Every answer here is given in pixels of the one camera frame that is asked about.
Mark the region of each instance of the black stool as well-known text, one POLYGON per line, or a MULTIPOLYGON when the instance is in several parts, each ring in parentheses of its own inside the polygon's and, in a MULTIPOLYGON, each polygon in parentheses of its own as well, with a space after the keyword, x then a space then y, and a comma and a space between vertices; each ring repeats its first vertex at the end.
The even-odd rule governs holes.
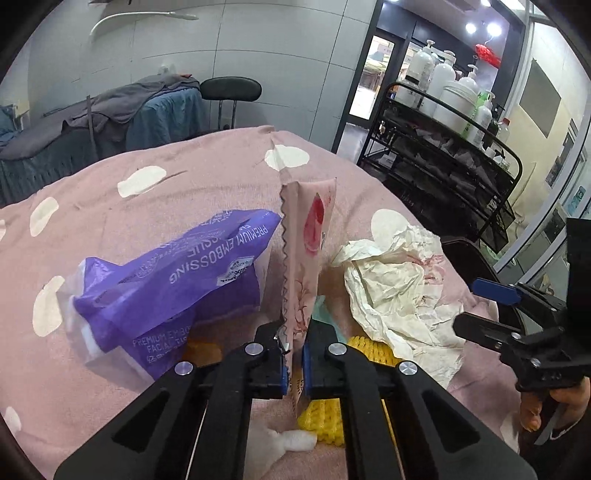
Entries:
POLYGON ((222 102, 232 100, 232 125, 236 119, 237 102, 254 102, 258 100, 262 93, 261 84, 256 80, 245 77, 216 77, 205 80, 200 86, 201 97, 204 100, 218 100, 220 102, 217 113, 217 129, 222 129, 222 102))

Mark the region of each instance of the white polka dot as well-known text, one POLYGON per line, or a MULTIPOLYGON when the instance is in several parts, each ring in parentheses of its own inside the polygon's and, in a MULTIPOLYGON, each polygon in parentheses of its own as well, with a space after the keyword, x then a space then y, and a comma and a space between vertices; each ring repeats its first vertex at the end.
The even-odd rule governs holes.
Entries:
POLYGON ((165 176, 166 170, 162 167, 150 165, 133 172, 126 180, 120 181, 117 184, 117 190, 119 190, 119 195, 123 198, 139 195, 147 192, 150 187, 156 185, 165 176))
POLYGON ((54 197, 47 197, 43 200, 37 208, 33 210, 31 219, 29 220, 29 228, 31 229, 31 236, 39 235, 51 216, 57 212, 60 206, 57 204, 57 200, 54 197))
POLYGON ((8 407, 6 409, 6 412, 4 412, 4 415, 2 415, 2 417, 4 418, 4 422, 6 423, 8 430, 10 430, 10 433, 16 435, 18 432, 21 431, 21 419, 18 417, 18 414, 14 410, 14 408, 8 407))
POLYGON ((267 150, 265 161, 271 168, 280 171, 285 167, 294 168, 305 165, 310 161, 310 156, 301 148, 276 145, 273 150, 267 150))
POLYGON ((374 242, 382 248, 389 248, 394 237, 408 226, 408 220, 395 210, 381 209, 371 219, 371 234, 374 242))
POLYGON ((45 337, 61 325, 61 311, 56 292, 65 282, 64 277, 53 277, 37 294, 33 304, 33 330, 45 337))

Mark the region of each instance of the white lid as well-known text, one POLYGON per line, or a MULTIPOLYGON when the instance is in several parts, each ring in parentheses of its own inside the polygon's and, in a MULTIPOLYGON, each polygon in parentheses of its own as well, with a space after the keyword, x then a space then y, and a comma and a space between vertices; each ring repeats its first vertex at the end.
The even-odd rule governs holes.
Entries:
POLYGON ((492 101, 495 99, 495 94, 492 93, 490 90, 487 90, 488 92, 488 100, 484 103, 489 110, 492 110, 492 101))
POLYGON ((456 62, 456 54, 451 50, 443 50, 443 54, 441 56, 445 59, 445 63, 448 65, 453 66, 456 62))
POLYGON ((469 69, 472 69, 472 71, 468 74, 468 78, 476 78, 476 72, 478 71, 478 67, 476 65, 468 65, 469 69))
POLYGON ((448 90, 453 92, 461 97, 465 98, 469 102, 476 103, 478 95, 472 90, 470 87, 466 85, 462 85, 460 82, 452 80, 451 82, 446 82, 443 87, 443 90, 448 90))
POLYGON ((435 45, 433 40, 427 40, 427 46, 423 47, 423 51, 426 53, 432 53, 431 47, 435 45))

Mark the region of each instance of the purple tissue package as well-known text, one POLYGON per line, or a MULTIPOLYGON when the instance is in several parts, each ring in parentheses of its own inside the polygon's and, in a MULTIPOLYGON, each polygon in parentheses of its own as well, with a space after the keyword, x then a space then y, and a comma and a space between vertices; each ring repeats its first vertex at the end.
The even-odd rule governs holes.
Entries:
POLYGON ((144 389, 180 359, 196 322, 259 308, 279 221, 228 210, 125 265, 86 258, 57 292, 70 344, 95 373, 144 389))

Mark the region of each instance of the floor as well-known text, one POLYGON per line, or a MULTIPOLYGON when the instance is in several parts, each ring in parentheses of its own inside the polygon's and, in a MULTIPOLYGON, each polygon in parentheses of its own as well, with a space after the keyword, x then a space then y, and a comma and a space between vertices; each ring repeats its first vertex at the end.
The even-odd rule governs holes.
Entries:
POLYGON ((369 116, 371 115, 371 110, 374 108, 375 98, 377 95, 378 92, 369 90, 368 88, 362 87, 361 85, 358 86, 357 91, 355 92, 355 97, 353 98, 353 105, 351 105, 351 110, 349 113, 351 115, 369 120, 369 116))
POLYGON ((357 159, 359 158, 359 154, 361 153, 367 136, 368 131, 365 128, 346 124, 336 154, 341 158, 357 163, 357 159))

